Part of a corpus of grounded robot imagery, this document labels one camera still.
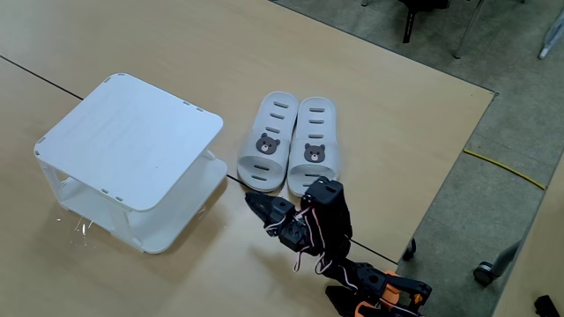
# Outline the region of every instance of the white slipper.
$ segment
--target white slipper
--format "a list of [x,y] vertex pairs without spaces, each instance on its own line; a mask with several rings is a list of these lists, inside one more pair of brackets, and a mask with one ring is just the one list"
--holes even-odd
[[299,105],[287,92],[264,97],[237,162],[241,180],[251,188],[270,192],[282,185]]
[[320,97],[303,100],[290,151],[290,191],[302,197],[319,176],[335,181],[340,167],[335,106],[331,100]]

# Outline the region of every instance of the caster wheel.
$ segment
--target caster wheel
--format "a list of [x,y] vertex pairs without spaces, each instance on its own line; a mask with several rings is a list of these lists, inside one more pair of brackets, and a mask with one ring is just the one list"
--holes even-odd
[[474,279],[484,286],[488,286],[491,282],[493,282],[495,276],[492,273],[492,263],[480,263],[479,266],[474,270]]
[[402,259],[404,259],[404,261],[410,261],[413,258],[415,251],[417,251],[417,245],[415,244],[415,239],[412,239],[410,244],[405,249],[404,256],[402,256]]

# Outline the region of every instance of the bear face print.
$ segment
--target bear face print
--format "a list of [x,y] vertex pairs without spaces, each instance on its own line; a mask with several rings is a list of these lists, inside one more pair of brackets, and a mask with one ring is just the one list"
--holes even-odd
[[280,140],[275,140],[263,133],[261,138],[256,141],[256,149],[259,150],[261,153],[271,155],[276,151],[278,145],[280,144]]
[[303,157],[307,162],[323,162],[325,160],[325,144],[321,144],[319,146],[306,144],[306,151],[303,153]]

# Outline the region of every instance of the white plastic box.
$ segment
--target white plastic box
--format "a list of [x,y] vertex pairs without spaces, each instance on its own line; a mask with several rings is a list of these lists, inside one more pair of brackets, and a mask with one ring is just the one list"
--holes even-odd
[[[34,148],[56,198],[134,248],[166,250],[225,179],[215,114],[114,74]],[[61,181],[57,170],[69,175]]]

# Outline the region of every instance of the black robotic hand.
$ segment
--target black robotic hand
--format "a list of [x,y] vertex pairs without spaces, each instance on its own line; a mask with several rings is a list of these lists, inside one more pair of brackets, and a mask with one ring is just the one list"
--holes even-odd
[[[299,210],[284,198],[257,192],[248,192],[245,201],[270,236],[298,253],[294,271],[300,269],[302,253],[319,255],[315,272],[345,286],[329,286],[325,292],[340,315],[419,316],[432,290],[429,285],[346,259],[353,229],[341,183],[320,177],[301,198]],[[390,299],[400,291],[410,294],[408,306]]]

